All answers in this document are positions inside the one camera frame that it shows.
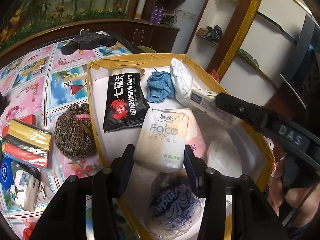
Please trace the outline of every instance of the pink hair tie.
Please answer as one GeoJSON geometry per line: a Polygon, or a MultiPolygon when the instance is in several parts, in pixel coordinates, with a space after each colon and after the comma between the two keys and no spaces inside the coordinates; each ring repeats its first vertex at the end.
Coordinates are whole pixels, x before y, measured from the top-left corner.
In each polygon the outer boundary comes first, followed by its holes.
{"type": "Polygon", "coordinates": [[[76,114],[75,117],[79,120],[90,120],[90,115],[85,113],[85,114],[76,114]]]}

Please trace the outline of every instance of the bamboo mural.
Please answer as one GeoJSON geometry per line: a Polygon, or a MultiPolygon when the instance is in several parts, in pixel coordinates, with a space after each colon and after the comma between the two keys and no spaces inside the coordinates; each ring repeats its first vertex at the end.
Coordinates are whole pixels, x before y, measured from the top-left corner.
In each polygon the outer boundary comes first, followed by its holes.
{"type": "Polygon", "coordinates": [[[0,23],[0,53],[18,41],[68,22],[124,18],[128,0],[15,0],[0,23]]]}

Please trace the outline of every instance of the white wall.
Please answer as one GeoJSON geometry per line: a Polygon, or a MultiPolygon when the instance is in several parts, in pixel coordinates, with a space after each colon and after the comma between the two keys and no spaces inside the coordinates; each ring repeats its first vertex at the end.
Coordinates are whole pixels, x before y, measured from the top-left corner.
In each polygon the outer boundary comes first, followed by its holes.
{"type": "MultiPolygon", "coordinates": [[[[232,0],[209,0],[198,29],[218,24],[224,32],[235,6],[235,1],[232,0]]],[[[262,0],[259,11],[279,23],[285,31],[298,40],[306,12],[296,2],[293,0],[262,0]]],[[[294,43],[260,16],[255,17],[241,46],[257,59],[260,69],[278,87],[283,83],[279,74],[294,47],[294,43]]],[[[215,50],[214,45],[195,36],[187,55],[206,69],[215,50]]],[[[259,105],[266,104],[276,92],[249,65],[237,57],[220,84],[231,95],[259,105]]]]}
{"type": "Polygon", "coordinates": [[[193,28],[199,17],[204,0],[186,0],[177,10],[177,23],[175,26],[180,28],[177,38],[172,48],[172,53],[184,53],[193,28]]]}

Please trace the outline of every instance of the knit hat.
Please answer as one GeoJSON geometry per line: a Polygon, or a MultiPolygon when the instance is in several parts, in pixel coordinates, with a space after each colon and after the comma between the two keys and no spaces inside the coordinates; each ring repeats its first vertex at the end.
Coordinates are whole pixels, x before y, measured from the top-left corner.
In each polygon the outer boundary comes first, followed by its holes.
{"type": "Polygon", "coordinates": [[[68,159],[83,159],[96,153],[89,113],[88,104],[73,104],[57,120],[54,140],[68,159]]]}

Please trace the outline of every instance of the blue cloth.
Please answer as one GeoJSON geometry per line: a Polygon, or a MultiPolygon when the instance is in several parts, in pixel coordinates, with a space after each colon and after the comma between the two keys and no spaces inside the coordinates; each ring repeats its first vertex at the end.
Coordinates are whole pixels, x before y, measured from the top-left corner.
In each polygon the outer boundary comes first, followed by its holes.
{"type": "Polygon", "coordinates": [[[166,71],[153,72],[148,78],[148,84],[148,102],[160,103],[167,97],[174,97],[174,86],[171,81],[170,73],[166,71]]]}

